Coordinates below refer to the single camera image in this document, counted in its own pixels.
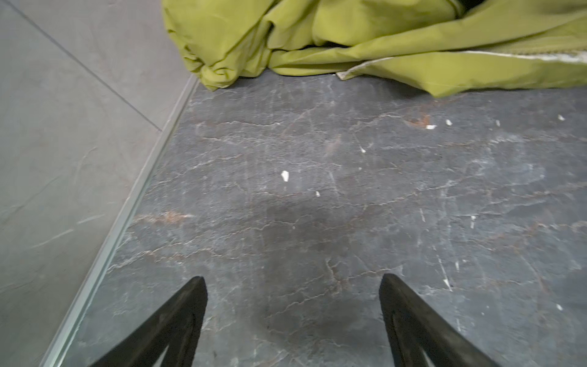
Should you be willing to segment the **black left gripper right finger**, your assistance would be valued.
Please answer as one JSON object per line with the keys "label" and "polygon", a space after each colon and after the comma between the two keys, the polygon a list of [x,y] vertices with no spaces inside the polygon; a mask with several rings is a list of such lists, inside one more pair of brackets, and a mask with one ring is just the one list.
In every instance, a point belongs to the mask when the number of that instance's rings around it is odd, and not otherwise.
{"label": "black left gripper right finger", "polygon": [[385,329],[396,366],[496,366],[397,275],[379,287]]}

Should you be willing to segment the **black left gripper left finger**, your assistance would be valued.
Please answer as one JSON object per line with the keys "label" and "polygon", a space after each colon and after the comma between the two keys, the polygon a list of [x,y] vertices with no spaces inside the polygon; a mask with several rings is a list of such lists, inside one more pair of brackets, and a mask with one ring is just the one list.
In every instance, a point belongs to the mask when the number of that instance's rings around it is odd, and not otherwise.
{"label": "black left gripper left finger", "polygon": [[205,279],[191,278],[139,328],[94,366],[191,366],[200,339],[208,293]]}

